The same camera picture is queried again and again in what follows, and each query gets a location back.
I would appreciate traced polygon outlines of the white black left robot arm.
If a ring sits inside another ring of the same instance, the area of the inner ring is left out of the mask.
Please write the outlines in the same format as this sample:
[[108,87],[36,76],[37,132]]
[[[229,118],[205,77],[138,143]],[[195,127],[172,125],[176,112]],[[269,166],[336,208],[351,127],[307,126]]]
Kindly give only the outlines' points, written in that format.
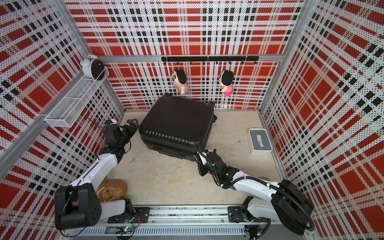
[[126,144],[139,129],[137,119],[120,126],[115,120],[104,124],[105,147],[97,160],[68,186],[60,187],[54,195],[55,227],[59,231],[86,228],[99,221],[126,212],[126,200],[101,203],[97,189],[108,173],[122,160]]

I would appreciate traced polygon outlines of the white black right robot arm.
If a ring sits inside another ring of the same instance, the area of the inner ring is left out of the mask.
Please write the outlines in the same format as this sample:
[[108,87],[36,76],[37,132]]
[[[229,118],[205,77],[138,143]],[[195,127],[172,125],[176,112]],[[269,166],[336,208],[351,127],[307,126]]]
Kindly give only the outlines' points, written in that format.
[[314,205],[291,181],[284,179],[278,183],[252,177],[227,166],[216,151],[209,151],[198,144],[195,144],[195,150],[201,176],[211,174],[215,184],[222,189],[249,194],[240,207],[243,220],[279,220],[297,235],[315,230],[311,217]]

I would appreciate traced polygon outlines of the black ribbed hard-shell suitcase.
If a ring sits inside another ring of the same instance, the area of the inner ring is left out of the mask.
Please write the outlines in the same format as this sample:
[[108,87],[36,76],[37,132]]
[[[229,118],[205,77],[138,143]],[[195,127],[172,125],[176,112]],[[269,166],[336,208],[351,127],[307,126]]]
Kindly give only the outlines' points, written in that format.
[[207,145],[212,125],[217,120],[215,104],[164,94],[140,124],[143,143],[160,154],[195,162],[194,144]]

